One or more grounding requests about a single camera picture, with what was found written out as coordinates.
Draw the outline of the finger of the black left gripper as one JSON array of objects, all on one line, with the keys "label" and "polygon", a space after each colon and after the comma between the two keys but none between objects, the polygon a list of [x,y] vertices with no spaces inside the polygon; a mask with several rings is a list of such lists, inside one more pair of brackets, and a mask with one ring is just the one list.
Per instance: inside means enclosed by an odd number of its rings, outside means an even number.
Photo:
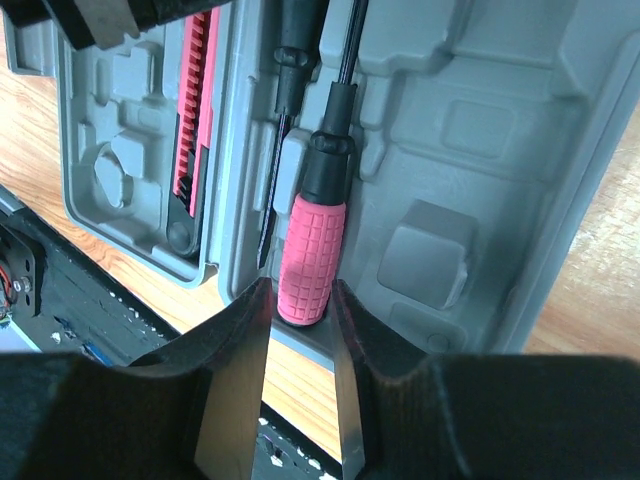
[{"label": "finger of the black left gripper", "polygon": [[19,28],[52,20],[77,49],[109,49],[125,36],[138,38],[140,29],[128,1],[2,1],[1,9]]},{"label": "finger of the black left gripper", "polygon": [[132,13],[140,30],[171,23],[230,3],[230,0],[133,0]]}]

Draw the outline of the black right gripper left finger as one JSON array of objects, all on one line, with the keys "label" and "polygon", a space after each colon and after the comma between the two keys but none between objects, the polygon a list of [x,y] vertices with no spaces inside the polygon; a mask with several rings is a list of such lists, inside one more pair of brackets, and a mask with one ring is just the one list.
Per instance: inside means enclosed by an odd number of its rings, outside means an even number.
[{"label": "black right gripper left finger", "polygon": [[247,479],[272,320],[268,279],[127,367],[1,358],[5,479]]}]

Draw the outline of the pink black screwdriver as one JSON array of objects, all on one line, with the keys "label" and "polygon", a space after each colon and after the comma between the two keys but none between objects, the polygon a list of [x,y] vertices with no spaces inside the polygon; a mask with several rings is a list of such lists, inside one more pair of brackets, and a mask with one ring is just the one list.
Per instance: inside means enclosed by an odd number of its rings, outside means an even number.
[{"label": "pink black screwdriver", "polygon": [[307,150],[307,168],[289,220],[280,267],[277,310],[282,320],[310,326],[324,315],[335,278],[346,218],[346,182],[355,141],[350,135],[353,83],[369,3],[355,1],[337,80],[331,84],[320,129]]},{"label": "pink black screwdriver", "polygon": [[279,65],[275,103],[279,122],[267,172],[266,203],[257,250],[259,268],[263,268],[266,263],[275,225],[273,201],[283,142],[301,112],[305,89],[319,58],[319,31],[326,6],[324,1],[281,3],[280,42],[274,51],[274,60]]}]

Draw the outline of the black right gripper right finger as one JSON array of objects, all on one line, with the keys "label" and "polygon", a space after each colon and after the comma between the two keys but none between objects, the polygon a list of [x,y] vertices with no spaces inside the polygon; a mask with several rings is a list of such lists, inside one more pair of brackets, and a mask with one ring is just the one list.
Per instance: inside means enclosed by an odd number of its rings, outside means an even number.
[{"label": "black right gripper right finger", "polygon": [[635,479],[639,365],[429,354],[332,286],[346,479]]}]

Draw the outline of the grey plastic tool case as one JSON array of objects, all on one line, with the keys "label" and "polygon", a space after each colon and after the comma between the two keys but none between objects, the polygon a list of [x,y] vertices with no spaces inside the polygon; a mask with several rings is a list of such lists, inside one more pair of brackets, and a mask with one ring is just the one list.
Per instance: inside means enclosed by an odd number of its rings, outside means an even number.
[{"label": "grey plastic tool case", "polygon": [[[6,21],[10,68],[57,82],[70,219],[176,284],[215,277],[225,302],[258,276],[277,278],[350,10],[328,5],[284,143],[264,264],[279,2],[214,14],[214,120],[192,257],[168,239],[185,22],[76,50],[50,21]],[[338,277],[428,353],[520,351],[638,101],[638,3],[373,1],[355,83]]]}]

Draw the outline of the pink black utility knife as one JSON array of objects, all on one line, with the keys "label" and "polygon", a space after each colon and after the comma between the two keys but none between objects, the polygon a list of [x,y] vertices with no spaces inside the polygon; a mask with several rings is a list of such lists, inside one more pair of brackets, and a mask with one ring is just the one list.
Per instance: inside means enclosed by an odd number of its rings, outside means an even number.
[{"label": "pink black utility knife", "polygon": [[178,255],[200,249],[205,180],[214,121],[212,95],[220,10],[187,18],[182,49],[175,154],[166,236]]}]

